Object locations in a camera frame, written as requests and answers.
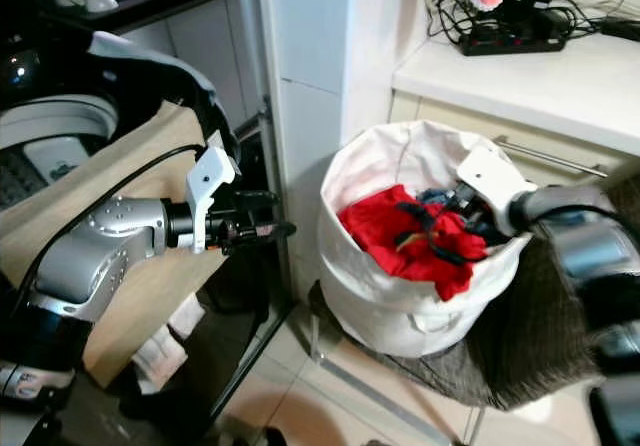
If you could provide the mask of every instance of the drawer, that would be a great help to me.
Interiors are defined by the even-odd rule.
[[[426,119],[454,128],[481,134],[498,142],[498,138],[516,147],[530,151],[504,151],[529,180],[540,186],[569,185],[595,181],[598,176],[580,171],[570,165],[558,164],[553,158],[569,161],[608,174],[621,171],[635,163],[635,157],[596,144],[587,143],[561,134],[533,128],[446,103],[397,93],[391,111],[392,121]]]

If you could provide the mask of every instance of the white countertop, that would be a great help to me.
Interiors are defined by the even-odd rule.
[[[463,56],[428,41],[393,88],[640,156],[640,43],[593,35],[559,53]]]

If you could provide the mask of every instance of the metal leg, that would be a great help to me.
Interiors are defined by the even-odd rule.
[[[324,359],[324,354],[320,352],[320,317],[311,313],[311,359],[319,363]]]
[[[461,446],[473,446],[478,439],[478,433],[480,432],[480,427],[482,426],[482,422],[484,420],[484,415],[486,413],[486,407],[482,406],[481,408],[472,408],[469,412],[469,418],[467,419],[467,427],[464,431],[464,442]],[[475,421],[473,421],[473,427],[470,428],[472,423],[472,418],[475,416]]]

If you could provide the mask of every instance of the clothing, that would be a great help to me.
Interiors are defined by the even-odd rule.
[[[434,188],[422,191],[416,196],[416,199],[422,204],[446,204],[453,195],[454,192],[450,189]],[[466,231],[476,236],[481,236],[487,247],[506,244],[511,239],[496,228],[491,213],[488,210],[484,211],[483,214],[473,221],[467,220],[464,216],[460,216],[460,218],[464,221]]]
[[[402,185],[396,185],[343,209],[338,218],[343,227],[389,275],[410,281],[433,281],[443,301],[469,289],[473,265],[453,264],[436,256],[429,245],[424,218],[418,219],[405,205],[424,208],[427,217],[436,217],[441,204],[426,204],[409,196]],[[438,248],[464,257],[482,257],[485,241],[465,231],[464,221],[445,211],[430,225],[428,234]],[[398,244],[398,238],[410,238]]]

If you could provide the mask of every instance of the laundry basket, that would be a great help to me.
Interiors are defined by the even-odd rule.
[[[365,346],[413,358],[446,349],[513,279],[528,236],[510,240],[475,264],[469,290],[442,301],[433,282],[385,273],[337,217],[346,206],[395,184],[412,195],[454,187],[457,166],[476,146],[509,161],[482,136],[427,121],[372,127],[333,158],[318,220],[321,287],[342,328]]]

